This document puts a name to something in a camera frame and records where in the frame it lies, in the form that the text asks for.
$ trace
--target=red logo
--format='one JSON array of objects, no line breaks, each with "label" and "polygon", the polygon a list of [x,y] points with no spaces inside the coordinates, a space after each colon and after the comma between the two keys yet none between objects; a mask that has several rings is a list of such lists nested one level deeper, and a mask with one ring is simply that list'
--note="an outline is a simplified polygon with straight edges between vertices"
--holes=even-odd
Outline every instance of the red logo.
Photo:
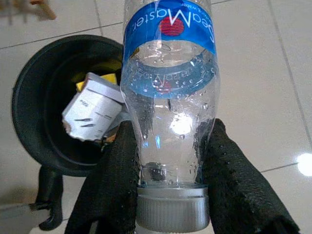
[{"label": "red logo", "polygon": [[160,22],[160,31],[166,36],[176,37],[184,31],[184,24],[182,20],[177,18],[173,25],[170,23],[170,18],[166,17]]}]

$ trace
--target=water droplet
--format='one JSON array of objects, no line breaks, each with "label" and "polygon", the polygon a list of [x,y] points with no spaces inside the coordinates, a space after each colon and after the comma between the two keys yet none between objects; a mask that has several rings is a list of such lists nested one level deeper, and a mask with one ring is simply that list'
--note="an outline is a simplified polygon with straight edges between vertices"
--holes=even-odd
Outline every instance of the water droplet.
[{"label": "water droplet", "polygon": [[204,110],[207,110],[209,108],[209,105],[207,104],[207,103],[205,103],[204,105],[203,105],[203,109]]}]

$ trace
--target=black mesh fabric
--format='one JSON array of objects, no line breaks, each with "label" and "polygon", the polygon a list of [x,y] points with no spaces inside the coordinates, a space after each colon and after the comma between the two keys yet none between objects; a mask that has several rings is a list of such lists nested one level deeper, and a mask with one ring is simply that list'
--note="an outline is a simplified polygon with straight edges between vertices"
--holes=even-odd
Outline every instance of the black mesh fabric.
[{"label": "black mesh fabric", "polygon": [[216,234],[284,233],[270,229],[273,222],[282,223],[286,234],[298,232],[270,184],[228,138],[221,120],[216,120],[204,147],[203,181],[209,184],[210,216]]},{"label": "black mesh fabric", "polygon": [[[215,234],[292,234],[298,227],[262,174],[228,138],[217,119],[210,142],[202,142],[203,182]],[[86,178],[66,234],[130,234],[135,228],[139,166],[131,122],[123,122],[112,148]],[[278,226],[287,232],[279,232]]]}]

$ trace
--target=yellow object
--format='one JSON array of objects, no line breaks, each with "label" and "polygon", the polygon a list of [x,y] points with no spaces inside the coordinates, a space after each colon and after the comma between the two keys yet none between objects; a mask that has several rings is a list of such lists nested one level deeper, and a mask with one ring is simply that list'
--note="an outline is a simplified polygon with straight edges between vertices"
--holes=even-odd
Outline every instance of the yellow object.
[{"label": "yellow object", "polygon": [[[112,84],[117,84],[117,78],[115,73],[107,74],[101,76],[104,80],[111,82]],[[84,81],[76,84],[76,88],[78,92],[81,92],[83,89]]]}]

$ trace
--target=black plastic container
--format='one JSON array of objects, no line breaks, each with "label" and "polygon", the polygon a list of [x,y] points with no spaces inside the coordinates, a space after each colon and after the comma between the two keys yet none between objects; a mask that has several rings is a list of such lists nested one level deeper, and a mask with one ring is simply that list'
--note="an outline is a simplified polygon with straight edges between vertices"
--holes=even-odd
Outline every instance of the black plastic container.
[{"label": "black plastic container", "polygon": [[17,135],[40,164],[68,176],[86,176],[102,157],[98,145],[68,136],[62,111],[86,73],[120,71],[122,45],[99,36],[78,35],[39,50],[24,66],[12,97]]}]

